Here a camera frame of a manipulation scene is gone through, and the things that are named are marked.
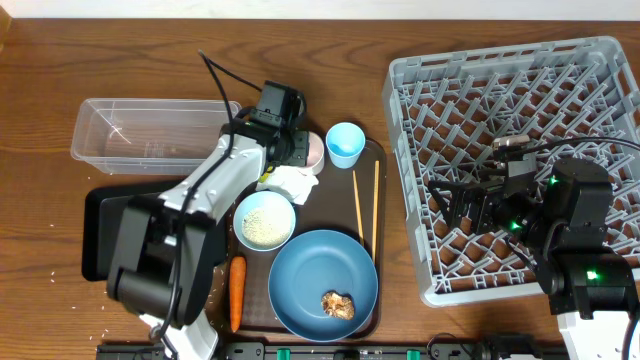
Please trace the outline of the pink plastic cup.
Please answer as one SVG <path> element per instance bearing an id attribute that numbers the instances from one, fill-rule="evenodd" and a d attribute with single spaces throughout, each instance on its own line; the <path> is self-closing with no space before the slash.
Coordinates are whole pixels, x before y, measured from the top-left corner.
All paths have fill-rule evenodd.
<path id="1" fill-rule="evenodd" d="M 322 138 L 313 132 L 309 133 L 309 154 L 305 172 L 318 175 L 324 168 L 324 142 Z"/>

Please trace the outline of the yellow green snack wrapper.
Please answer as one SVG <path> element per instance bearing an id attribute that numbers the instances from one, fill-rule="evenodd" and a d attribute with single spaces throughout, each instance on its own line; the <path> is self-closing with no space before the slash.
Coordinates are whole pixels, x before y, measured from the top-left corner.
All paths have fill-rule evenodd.
<path id="1" fill-rule="evenodd" d="M 273 172 L 273 169 L 269 168 L 264 174 L 261 175 L 258 182 L 264 183 L 268 179 L 268 177 L 272 174 L 272 172 Z"/>

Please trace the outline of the white napkin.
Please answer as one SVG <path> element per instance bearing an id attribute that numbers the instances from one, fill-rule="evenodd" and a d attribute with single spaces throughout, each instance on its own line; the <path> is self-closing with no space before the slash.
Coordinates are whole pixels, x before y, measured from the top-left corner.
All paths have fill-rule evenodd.
<path id="1" fill-rule="evenodd" d="M 319 184 L 315 175 L 306 174 L 298 167 L 279 166 L 264 183 L 257 183 L 257 191 L 272 191 L 284 196 L 289 202 L 304 205 L 313 190 Z"/>

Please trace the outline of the light blue plastic cup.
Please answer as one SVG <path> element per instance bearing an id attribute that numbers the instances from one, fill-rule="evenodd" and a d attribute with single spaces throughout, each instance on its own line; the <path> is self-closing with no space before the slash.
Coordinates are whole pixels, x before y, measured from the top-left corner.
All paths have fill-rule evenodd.
<path id="1" fill-rule="evenodd" d="M 359 159 L 366 138 L 363 130 L 356 124 L 341 122 L 329 129 L 325 143 L 333 165 L 348 169 L 353 167 Z"/>

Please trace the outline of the light blue rice bowl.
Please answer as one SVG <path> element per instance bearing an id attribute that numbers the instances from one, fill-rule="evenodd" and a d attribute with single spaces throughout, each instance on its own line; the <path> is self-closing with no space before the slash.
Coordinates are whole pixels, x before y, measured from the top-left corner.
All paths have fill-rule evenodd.
<path id="1" fill-rule="evenodd" d="M 255 192 L 243 199 L 233 217 L 236 238 L 245 247 L 267 252 L 283 246 L 296 226 L 293 205 L 272 191 Z"/>

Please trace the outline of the dark blue plate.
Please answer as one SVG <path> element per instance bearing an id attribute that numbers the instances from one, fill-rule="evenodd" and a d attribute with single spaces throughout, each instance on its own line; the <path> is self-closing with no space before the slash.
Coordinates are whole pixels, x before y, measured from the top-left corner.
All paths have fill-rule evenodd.
<path id="1" fill-rule="evenodd" d="M 378 290 L 368 252 L 355 239 L 333 230 L 313 230 L 289 240 L 268 278 L 275 316 L 291 333 L 315 342 L 337 341 L 358 331 L 374 312 Z M 321 301 L 329 292 L 352 300 L 352 319 L 325 313 Z"/>

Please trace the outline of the orange carrot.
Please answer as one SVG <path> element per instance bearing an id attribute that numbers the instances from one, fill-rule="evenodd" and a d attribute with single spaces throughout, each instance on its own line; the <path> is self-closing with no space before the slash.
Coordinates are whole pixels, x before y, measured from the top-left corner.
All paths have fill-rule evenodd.
<path id="1" fill-rule="evenodd" d="M 229 273 L 230 328 L 233 332 L 239 330 L 242 321 L 246 274 L 246 259 L 242 256 L 234 257 Z"/>

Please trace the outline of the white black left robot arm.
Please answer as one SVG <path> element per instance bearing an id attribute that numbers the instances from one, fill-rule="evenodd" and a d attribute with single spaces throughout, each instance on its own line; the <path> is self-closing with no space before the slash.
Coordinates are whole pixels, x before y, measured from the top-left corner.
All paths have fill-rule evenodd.
<path id="1" fill-rule="evenodd" d="M 215 266 L 226 259 L 224 218 L 236 198 L 271 167 L 303 166 L 309 134 L 291 125 L 238 118 L 185 180 L 123 210 L 107 276 L 108 296 L 151 320 L 152 342 L 176 357 L 208 359 L 217 333 L 199 325 Z"/>

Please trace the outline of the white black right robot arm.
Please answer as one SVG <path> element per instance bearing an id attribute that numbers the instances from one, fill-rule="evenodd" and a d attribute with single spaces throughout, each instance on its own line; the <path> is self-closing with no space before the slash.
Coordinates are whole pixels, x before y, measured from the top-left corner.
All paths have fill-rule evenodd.
<path id="1" fill-rule="evenodd" d="M 605 244 L 613 203 L 609 175 L 584 159 L 563 158 L 536 200 L 536 170 L 512 161 L 488 181 L 432 180 L 427 188 L 449 228 L 469 218 L 476 234 L 509 233 L 527 248 L 572 359 L 638 355 L 639 296 L 629 263 Z"/>

